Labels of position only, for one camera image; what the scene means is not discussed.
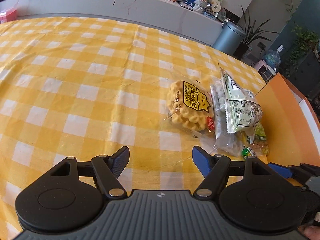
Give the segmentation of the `person's right hand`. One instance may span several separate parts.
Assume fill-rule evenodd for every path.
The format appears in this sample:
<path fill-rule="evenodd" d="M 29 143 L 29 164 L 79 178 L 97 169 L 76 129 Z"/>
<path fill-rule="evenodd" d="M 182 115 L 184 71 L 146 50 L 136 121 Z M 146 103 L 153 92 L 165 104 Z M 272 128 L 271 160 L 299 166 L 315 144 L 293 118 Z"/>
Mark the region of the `person's right hand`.
<path fill-rule="evenodd" d="M 320 227 L 300 226 L 299 232 L 310 240 L 320 240 Z"/>

